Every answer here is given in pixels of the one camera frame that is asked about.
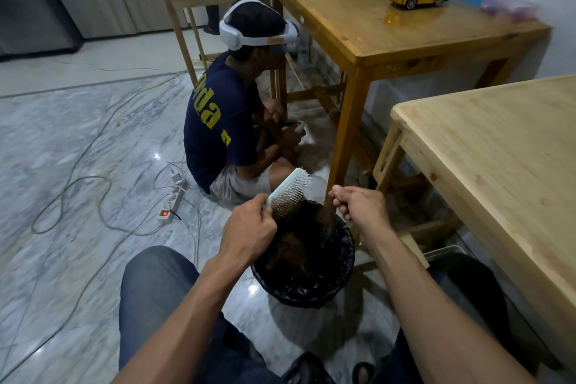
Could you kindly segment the person's left hand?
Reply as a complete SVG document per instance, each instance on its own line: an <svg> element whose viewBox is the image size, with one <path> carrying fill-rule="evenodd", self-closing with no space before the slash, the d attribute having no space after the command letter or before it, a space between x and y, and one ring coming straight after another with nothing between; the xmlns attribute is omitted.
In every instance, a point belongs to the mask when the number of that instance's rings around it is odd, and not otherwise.
<svg viewBox="0 0 576 384"><path fill-rule="evenodd" d="M243 203L233 209L225 224L218 257L230 266L244 271L267 250L276 233L277 229L251 229Z"/></svg>

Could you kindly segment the person's right hand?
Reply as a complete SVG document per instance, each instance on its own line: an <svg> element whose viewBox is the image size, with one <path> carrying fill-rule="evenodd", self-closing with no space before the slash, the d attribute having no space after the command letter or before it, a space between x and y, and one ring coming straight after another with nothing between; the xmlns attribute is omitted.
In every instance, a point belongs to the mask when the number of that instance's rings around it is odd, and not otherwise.
<svg viewBox="0 0 576 384"><path fill-rule="evenodd" d="M334 205L359 231L360 242L374 251L384 239L395 235L390 224L383 193L358 187L347 205Z"/></svg>

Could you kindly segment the white hair brush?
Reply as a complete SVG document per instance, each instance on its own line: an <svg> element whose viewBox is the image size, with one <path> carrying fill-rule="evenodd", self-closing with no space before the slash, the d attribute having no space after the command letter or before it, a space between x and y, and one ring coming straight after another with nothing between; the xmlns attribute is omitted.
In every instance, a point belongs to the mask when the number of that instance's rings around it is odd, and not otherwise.
<svg viewBox="0 0 576 384"><path fill-rule="evenodd" d="M311 183L312 178L306 170L294 169L267 199L266 206L272 217L280 219L294 212L305 199L305 191Z"/></svg>

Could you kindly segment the person's left forearm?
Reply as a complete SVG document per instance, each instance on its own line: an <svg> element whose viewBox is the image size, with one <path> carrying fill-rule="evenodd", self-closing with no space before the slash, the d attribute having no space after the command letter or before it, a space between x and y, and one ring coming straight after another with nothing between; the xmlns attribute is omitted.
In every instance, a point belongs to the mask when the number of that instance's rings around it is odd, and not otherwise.
<svg viewBox="0 0 576 384"><path fill-rule="evenodd" d="M183 303L111 384L189 384L217 317L246 268L223 254L209 260Z"/></svg>

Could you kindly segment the person's right forearm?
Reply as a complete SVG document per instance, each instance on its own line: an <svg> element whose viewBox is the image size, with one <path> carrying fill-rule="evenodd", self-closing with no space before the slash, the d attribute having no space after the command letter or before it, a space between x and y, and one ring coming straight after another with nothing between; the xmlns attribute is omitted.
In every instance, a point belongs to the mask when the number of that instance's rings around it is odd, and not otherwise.
<svg viewBox="0 0 576 384"><path fill-rule="evenodd" d="M424 384L537 384L386 226L360 233L381 272Z"/></svg>

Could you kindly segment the brown hair clump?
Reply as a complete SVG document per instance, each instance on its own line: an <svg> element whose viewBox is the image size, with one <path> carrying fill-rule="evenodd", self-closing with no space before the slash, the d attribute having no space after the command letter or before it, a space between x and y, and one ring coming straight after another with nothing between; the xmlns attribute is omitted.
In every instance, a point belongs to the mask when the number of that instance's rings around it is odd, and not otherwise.
<svg viewBox="0 0 576 384"><path fill-rule="evenodd" d="M316 271L308 264L306 244L295 234L287 233L272 242L271 255L265 268L268 271L285 272L291 276L316 276Z"/></svg>

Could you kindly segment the black trash bin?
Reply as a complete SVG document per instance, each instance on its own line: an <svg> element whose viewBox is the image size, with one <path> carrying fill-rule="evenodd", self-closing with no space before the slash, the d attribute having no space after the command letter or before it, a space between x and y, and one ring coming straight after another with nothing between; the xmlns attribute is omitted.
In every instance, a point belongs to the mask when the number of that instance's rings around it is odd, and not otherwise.
<svg viewBox="0 0 576 384"><path fill-rule="evenodd" d="M250 266L263 290L284 305L295 308L322 308L349 282L355 263L355 243L349 227L335 212L304 199L290 215L277 219L273 240L287 233L306 244L308 264L316 276L291 276L268 271L272 242Z"/></svg>

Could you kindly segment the white power strip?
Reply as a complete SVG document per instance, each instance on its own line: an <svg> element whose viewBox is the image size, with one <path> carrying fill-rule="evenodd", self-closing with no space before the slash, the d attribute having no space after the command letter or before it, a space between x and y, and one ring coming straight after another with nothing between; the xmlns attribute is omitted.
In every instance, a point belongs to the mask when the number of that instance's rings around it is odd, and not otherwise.
<svg viewBox="0 0 576 384"><path fill-rule="evenodd" d="M177 217L177 210L180 203L190 188L188 181L182 172L173 172L170 178L172 182L169 186L164 188L167 191L167 194L162 200L163 205L157 216L157 220L161 225L169 224Z"/></svg>

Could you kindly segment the person's blue jeans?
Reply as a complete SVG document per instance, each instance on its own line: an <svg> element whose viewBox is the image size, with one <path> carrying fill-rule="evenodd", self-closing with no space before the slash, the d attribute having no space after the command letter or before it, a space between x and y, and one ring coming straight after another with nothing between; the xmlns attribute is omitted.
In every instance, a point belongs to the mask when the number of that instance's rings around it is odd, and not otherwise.
<svg viewBox="0 0 576 384"><path fill-rule="evenodd" d="M463 253L434 259L428 273L466 314L518 362L525 358L509 325L503 291L485 264ZM199 277L176 250L152 246L126 265L120 288L119 370L181 304ZM286 384L264 364L251 340L220 313L191 384ZM378 360L370 384L423 384L400 330L392 350Z"/></svg>

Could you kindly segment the black shoe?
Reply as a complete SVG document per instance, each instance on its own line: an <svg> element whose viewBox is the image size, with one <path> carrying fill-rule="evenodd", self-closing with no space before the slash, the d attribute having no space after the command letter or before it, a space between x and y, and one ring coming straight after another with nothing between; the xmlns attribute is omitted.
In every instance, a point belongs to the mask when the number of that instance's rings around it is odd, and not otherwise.
<svg viewBox="0 0 576 384"><path fill-rule="evenodd" d="M296 358L281 376L286 384L336 384L322 361L312 352Z"/></svg>

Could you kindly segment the dark wooden table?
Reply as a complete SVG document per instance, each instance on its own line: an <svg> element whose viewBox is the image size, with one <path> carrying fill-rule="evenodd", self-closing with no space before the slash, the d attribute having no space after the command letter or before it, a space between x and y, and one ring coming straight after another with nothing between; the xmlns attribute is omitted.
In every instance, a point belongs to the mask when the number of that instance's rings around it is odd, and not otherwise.
<svg viewBox="0 0 576 384"><path fill-rule="evenodd" d="M475 89L506 82L524 55L549 37L537 20L508 22L451 1L439 8L395 9L388 0L272 0L303 21L313 40L347 76L327 190L341 185L353 153L371 82L487 61Z"/></svg>

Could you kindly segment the white headset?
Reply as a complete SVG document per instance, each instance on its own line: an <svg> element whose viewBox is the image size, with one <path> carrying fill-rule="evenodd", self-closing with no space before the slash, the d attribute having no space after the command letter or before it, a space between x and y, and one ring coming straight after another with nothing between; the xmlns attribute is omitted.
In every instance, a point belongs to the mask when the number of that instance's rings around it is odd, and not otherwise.
<svg viewBox="0 0 576 384"><path fill-rule="evenodd" d="M270 8L265 3L260 0L239 0L233 4L229 10L224 14L222 20L219 23L220 28L220 38L223 43L227 45L229 50L239 50L242 46L271 46L275 51L286 53L293 52L299 44L300 29L299 26L292 22L291 20L284 21L283 33L269 36L269 37L246 37L237 28L233 27L229 23L229 19L240 6L248 3L257 3L271 11L278 13L273 8Z"/></svg>

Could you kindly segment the black sandal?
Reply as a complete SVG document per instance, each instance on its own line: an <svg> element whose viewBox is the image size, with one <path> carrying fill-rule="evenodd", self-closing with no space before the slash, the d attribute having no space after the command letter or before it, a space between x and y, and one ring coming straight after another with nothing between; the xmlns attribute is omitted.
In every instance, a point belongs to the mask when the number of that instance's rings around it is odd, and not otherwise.
<svg viewBox="0 0 576 384"><path fill-rule="evenodd" d="M375 374L375 366L362 361L357 363L351 373L351 384L371 384Z"/></svg>

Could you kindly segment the clear plastic bag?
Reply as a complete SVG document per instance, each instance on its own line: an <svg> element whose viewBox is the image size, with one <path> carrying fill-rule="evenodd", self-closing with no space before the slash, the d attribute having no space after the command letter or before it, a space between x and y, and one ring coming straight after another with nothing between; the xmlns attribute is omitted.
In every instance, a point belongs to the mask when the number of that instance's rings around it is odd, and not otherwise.
<svg viewBox="0 0 576 384"><path fill-rule="evenodd" d="M482 0L480 10L511 23L538 20L539 6L525 0Z"/></svg>

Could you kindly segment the grey refrigerator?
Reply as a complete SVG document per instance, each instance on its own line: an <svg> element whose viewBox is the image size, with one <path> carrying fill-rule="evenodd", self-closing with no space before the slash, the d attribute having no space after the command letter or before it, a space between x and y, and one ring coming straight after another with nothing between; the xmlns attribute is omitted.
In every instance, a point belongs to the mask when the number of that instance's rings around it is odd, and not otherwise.
<svg viewBox="0 0 576 384"><path fill-rule="evenodd" d="M0 61L76 53L83 43L61 0L0 0Z"/></svg>

